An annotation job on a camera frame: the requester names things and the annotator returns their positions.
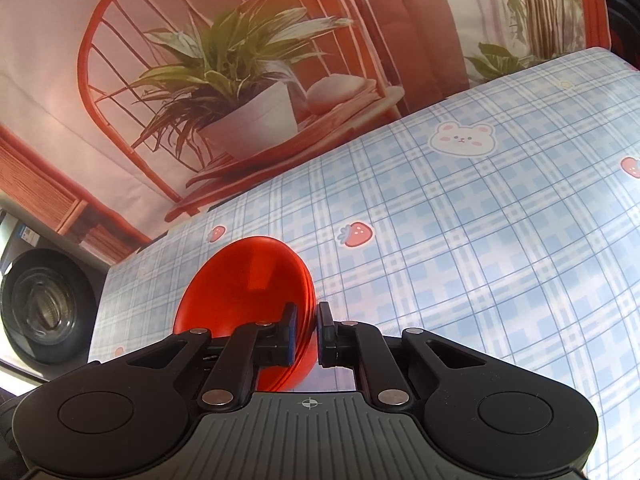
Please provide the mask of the black front-load washing machine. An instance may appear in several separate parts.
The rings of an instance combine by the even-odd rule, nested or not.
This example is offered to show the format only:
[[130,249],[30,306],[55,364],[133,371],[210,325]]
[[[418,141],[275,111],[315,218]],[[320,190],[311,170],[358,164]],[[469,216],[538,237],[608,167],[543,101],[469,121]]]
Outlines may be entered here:
[[88,362],[106,280],[9,211],[1,213],[1,367],[41,384]]

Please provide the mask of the black exercise bike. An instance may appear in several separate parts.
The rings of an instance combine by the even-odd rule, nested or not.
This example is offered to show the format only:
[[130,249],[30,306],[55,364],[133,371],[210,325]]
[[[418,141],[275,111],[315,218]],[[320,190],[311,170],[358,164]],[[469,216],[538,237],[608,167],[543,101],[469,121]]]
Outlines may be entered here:
[[608,8],[612,52],[635,68],[639,68],[639,0],[605,0],[605,2]]

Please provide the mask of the blue plaid tablecloth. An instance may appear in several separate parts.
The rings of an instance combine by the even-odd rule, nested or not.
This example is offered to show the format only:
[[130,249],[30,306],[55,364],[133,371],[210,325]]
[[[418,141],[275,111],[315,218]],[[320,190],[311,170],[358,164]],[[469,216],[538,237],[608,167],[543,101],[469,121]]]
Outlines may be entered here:
[[427,107],[176,226],[107,274],[90,358],[168,335],[219,249],[268,235],[339,320],[421,326],[574,387],[591,479],[639,474],[639,73],[590,49]]

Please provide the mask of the red bowl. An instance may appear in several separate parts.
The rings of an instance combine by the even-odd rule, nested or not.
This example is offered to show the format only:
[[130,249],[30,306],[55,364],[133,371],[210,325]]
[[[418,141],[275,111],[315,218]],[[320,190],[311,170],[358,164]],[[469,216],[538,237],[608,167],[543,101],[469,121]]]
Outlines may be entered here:
[[186,288],[172,331],[229,336],[246,323],[279,321],[289,302],[296,305],[294,362],[262,370],[257,389],[292,390],[317,363],[316,293],[303,259],[280,240],[250,236],[216,252]]

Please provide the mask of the printed room backdrop cloth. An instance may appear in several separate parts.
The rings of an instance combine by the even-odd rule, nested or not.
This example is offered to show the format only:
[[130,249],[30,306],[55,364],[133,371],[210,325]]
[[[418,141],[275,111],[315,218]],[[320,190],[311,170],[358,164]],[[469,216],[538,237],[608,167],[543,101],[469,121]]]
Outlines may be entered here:
[[1,192],[115,263],[363,133],[610,44],[605,0],[1,0]]

